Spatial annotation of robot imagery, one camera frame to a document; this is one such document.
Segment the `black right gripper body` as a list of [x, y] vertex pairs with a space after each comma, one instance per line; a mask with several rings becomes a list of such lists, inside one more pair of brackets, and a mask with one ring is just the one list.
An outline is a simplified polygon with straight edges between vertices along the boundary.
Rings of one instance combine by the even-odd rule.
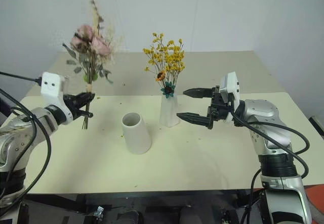
[[227, 94], [225, 100], [220, 93], [220, 86], [214, 88], [211, 97], [211, 104], [208, 107], [207, 117], [213, 121], [226, 120], [230, 112], [234, 110], [234, 95], [233, 93]]

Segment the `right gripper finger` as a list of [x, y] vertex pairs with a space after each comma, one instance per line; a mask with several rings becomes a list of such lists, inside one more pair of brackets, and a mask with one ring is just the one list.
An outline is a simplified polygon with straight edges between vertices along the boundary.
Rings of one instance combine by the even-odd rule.
[[177, 113], [176, 114], [180, 119], [195, 125], [205, 126], [208, 129], [213, 128], [213, 121], [210, 117], [200, 116], [196, 113]]
[[183, 91], [183, 95], [192, 98], [212, 98], [215, 88], [190, 88]]

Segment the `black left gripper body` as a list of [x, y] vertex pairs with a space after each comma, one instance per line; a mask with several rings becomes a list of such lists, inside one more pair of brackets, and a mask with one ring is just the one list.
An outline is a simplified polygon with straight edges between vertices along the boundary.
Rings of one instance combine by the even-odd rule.
[[63, 95], [63, 101], [72, 114], [73, 120], [79, 118], [78, 97], [75, 95]]

